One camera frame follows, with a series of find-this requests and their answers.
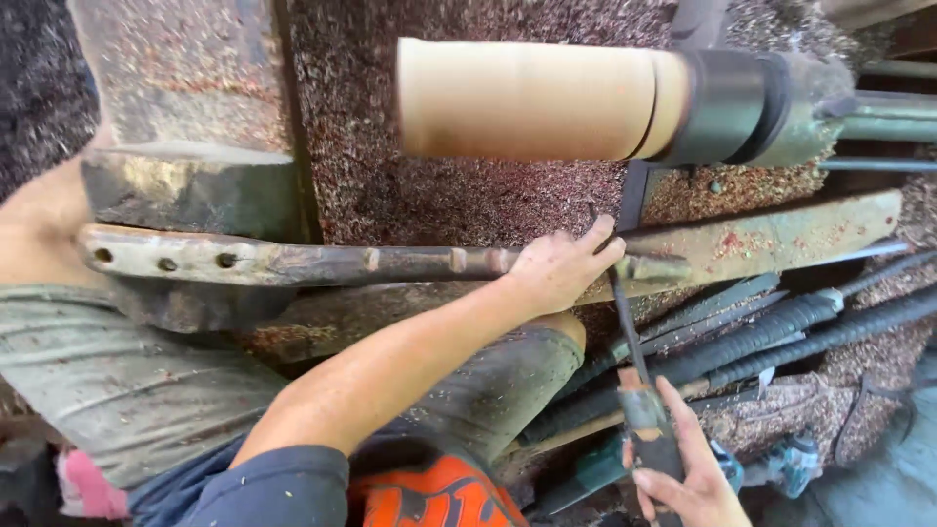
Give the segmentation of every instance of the fingernail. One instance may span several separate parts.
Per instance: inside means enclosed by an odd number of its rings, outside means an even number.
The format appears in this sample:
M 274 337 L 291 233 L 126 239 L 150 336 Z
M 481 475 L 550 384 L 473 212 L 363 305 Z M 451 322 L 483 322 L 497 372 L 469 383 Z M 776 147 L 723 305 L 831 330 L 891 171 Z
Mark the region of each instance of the fingernail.
M 636 469 L 632 477 L 634 478 L 634 484 L 642 489 L 650 484 L 650 479 L 647 478 L 647 473 L 643 469 Z

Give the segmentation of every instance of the knee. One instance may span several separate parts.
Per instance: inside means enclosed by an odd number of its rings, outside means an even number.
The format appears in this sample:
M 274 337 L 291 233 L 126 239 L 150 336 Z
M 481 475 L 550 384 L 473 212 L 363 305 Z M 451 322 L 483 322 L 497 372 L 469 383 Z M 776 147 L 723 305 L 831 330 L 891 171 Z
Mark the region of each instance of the knee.
M 573 339 L 580 350 L 586 349 L 586 327 L 569 311 L 544 315 L 530 321 L 530 323 L 542 325 L 565 333 L 570 339 Z

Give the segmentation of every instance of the right hand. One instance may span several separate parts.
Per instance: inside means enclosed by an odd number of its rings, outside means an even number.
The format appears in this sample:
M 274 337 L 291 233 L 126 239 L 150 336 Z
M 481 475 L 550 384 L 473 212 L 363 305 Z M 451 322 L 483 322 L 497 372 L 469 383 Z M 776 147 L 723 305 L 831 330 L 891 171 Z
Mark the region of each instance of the right hand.
M 595 254 L 614 229 L 615 220 L 601 215 L 578 240 L 565 231 L 537 238 L 500 280 L 521 290 L 531 318 L 565 311 L 599 275 L 624 257 L 625 241 L 621 238 L 614 238 Z
M 751 527 L 738 496 L 726 481 L 696 414 L 667 380 L 657 378 L 657 389 L 674 417 L 674 434 L 687 477 L 683 483 L 650 469 L 636 469 L 634 483 L 638 502 L 648 521 L 656 517 L 651 498 L 670 506 L 684 527 Z M 625 445 L 625 466 L 632 463 L 632 450 Z

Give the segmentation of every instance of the sleeve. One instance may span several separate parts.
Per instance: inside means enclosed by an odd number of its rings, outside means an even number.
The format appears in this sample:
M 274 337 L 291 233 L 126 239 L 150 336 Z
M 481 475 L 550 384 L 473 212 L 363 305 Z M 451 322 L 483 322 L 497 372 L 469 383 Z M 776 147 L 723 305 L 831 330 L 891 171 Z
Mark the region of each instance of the sleeve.
M 326 446 L 265 452 L 218 475 L 184 525 L 300 527 L 345 525 L 349 463 Z

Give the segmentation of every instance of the dark shorts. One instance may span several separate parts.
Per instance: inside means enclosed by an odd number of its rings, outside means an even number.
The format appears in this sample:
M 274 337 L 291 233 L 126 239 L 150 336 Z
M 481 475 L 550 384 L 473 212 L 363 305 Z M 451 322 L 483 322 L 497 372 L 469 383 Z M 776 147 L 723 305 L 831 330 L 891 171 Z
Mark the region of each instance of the dark shorts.
M 525 325 L 401 418 L 494 459 L 579 368 L 567 335 Z M 250 431 L 288 381 L 226 342 L 136 326 L 102 292 L 0 287 L 0 375 L 116 487 Z

